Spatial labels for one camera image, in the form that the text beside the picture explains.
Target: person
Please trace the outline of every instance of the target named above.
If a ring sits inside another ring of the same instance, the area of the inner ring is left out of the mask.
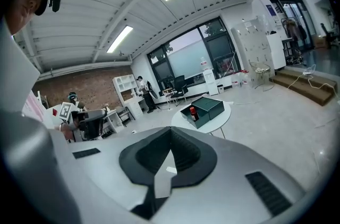
[[[139,91],[143,92],[143,97],[145,99],[147,106],[149,107],[149,110],[147,112],[149,114],[156,109],[156,105],[150,94],[148,83],[143,80],[142,76],[138,76],[137,81],[139,81],[140,83]]]
[[[20,31],[34,14],[42,15],[48,0],[13,0],[5,12],[5,20],[11,35]]]
[[[78,96],[75,92],[70,92],[69,95],[68,95],[68,99],[69,99],[70,103],[73,103],[79,109],[87,111],[85,104],[82,103],[81,101],[78,101]]]

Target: concrete floor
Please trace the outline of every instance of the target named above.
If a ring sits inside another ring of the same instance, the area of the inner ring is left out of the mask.
[[[227,139],[263,155],[288,172],[305,190],[312,188],[334,166],[340,122],[340,105],[335,98],[322,107],[279,85],[265,92],[261,88],[232,88],[212,98],[234,102],[231,116],[223,126]],[[171,110],[167,110],[166,104],[160,105],[162,111],[144,114],[110,138],[131,134],[133,130],[170,126],[175,112],[184,106],[184,101],[177,107],[172,104]],[[213,134],[223,138],[220,130]]]
[[[316,64],[317,71],[340,76],[340,49],[332,47],[331,49],[313,49],[303,54],[304,62],[307,67]],[[294,67],[305,68],[303,65],[294,65]]]

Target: wooden step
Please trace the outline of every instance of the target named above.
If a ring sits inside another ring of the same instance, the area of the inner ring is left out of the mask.
[[[270,77],[270,80],[284,87],[288,87],[295,81],[295,79],[285,77],[283,75],[276,75]],[[324,106],[332,98],[334,94],[333,90],[332,92],[329,92],[322,89],[312,88],[308,82],[305,83],[303,81],[300,81],[300,79],[297,82],[295,82],[292,86],[290,86],[289,89],[311,99],[312,101],[316,102],[317,104],[320,104],[321,106]]]
[[[297,72],[297,71],[292,71],[292,70],[280,70],[276,72],[277,76],[283,76],[283,77],[287,77],[287,78],[291,78],[293,80],[296,80],[299,76],[302,75],[302,72]],[[304,82],[304,83],[309,83],[308,79],[310,79],[311,76],[301,76],[299,77],[299,81]],[[320,87],[322,86],[324,83],[328,83],[329,85],[331,85],[332,87],[334,87],[335,91],[337,90],[337,83],[335,81],[332,81],[330,79],[327,79],[325,77],[318,77],[318,76],[314,76],[313,78],[310,79],[310,83],[312,84],[312,86],[315,87]],[[334,90],[332,87],[329,87],[328,85],[324,85],[321,90],[330,92],[334,94]]]

